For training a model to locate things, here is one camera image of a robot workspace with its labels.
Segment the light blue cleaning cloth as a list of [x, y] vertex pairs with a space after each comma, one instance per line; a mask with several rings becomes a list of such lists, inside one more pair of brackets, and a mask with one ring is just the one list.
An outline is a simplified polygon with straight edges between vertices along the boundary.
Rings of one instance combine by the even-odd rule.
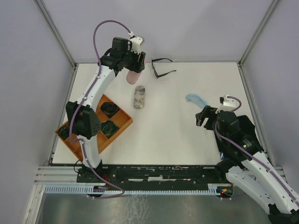
[[208, 105], [208, 103], [197, 94], [187, 94], [185, 99], [187, 102], [192, 102], [201, 109]]

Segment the pink glasses case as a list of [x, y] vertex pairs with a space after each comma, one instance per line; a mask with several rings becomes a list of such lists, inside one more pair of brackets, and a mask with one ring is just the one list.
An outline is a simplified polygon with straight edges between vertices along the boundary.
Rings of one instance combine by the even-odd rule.
[[137, 63], [137, 65], [132, 65], [127, 73], [126, 81], [129, 84], [135, 84], [140, 77], [141, 73], [145, 69], [146, 61], [143, 62], [143, 66], [141, 63]]

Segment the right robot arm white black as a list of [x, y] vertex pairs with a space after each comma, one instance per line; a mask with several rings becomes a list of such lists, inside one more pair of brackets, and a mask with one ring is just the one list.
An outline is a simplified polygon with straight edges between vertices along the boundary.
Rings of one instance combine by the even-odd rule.
[[195, 115], [196, 125], [214, 132], [224, 159], [214, 171], [219, 182], [239, 187], [268, 215], [272, 224], [299, 222], [299, 195], [269, 162], [248, 116], [205, 106]]

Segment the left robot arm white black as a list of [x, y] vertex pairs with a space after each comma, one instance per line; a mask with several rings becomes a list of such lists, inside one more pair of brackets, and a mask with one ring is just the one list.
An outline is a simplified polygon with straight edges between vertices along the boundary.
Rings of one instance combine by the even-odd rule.
[[103, 178], [103, 170], [98, 152], [97, 134], [100, 119], [96, 114], [98, 103], [105, 90], [123, 69], [136, 73], [144, 70], [145, 52], [142, 51], [144, 38], [132, 36], [129, 39], [115, 37], [112, 46], [100, 57], [98, 67], [82, 95], [74, 102], [66, 104], [69, 121], [70, 141], [79, 142], [83, 164], [89, 167], [87, 177], [93, 182]]

